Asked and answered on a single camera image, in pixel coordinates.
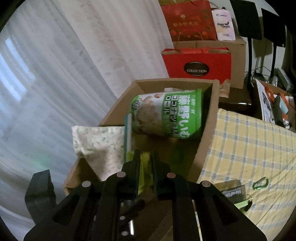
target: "checkered fabric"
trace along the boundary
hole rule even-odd
[[[219,109],[212,146],[198,183],[239,180],[253,197],[247,217],[273,240],[296,205],[295,157],[295,133]],[[253,190],[253,183],[262,177],[269,179],[269,185]]]

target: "green carabiner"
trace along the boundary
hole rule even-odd
[[[261,186],[257,186],[258,184],[260,184],[261,182],[263,182],[264,180],[266,180],[266,183],[264,185]],[[259,181],[253,183],[253,189],[257,190],[257,189],[261,189],[261,188],[266,188],[268,186],[268,178],[267,177],[263,177],[261,178]]]

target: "red paper bag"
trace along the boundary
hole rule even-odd
[[[209,1],[183,2],[161,9],[173,41],[217,40]]]
[[[170,78],[219,80],[219,95],[228,98],[231,76],[228,48],[165,49],[162,57]]]

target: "wall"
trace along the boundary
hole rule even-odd
[[[231,6],[229,0],[210,0],[210,2],[214,3],[219,8],[225,7],[230,12],[231,17],[233,19],[233,24],[236,26],[235,16],[234,16],[232,6]],[[259,18],[262,17],[261,8],[266,9],[266,10],[276,14],[274,9],[268,3],[266,3],[264,0],[252,0],[252,2],[254,2],[256,4]],[[285,48],[277,47],[275,68],[282,67],[284,54],[285,54]],[[247,47],[246,48],[246,71],[248,70],[248,56],[249,56],[249,54],[248,54],[248,47]],[[271,69],[272,43],[264,37],[262,38],[261,41],[253,40],[252,70],[255,69],[257,57],[259,57],[258,67],[265,66],[266,68]],[[267,69],[263,68],[262,74],[266,74],[269,76],[270,72]]]

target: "metal screw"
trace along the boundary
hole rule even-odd
[[[90,181],[84,181],[84,182],[82,183],[82,186],[83,186],[84,188],[88,188],[90,185],[91,185],[91,182],[90,182]]]
[[[175,177],[176,177],[176,174],[173,173],[173,172],[169,172],[169,173],[167,174],[167,177],[168,177],[168,178],[175,178]]]
[[[125,177],[126,176],[126,173],[125,172],[118,172],[117,173],[117,176],[118,177]]]
[[[127,231],[123,231],[123,232],[121,232],[121,235],[122,236],[126,236],[126,235],[128,235],[128,232]]]
[[[202,185],[205,187],[205,188],[208,188],[209,186],[211,186],[211,183],[209,181],[203,181],[202,182]]]

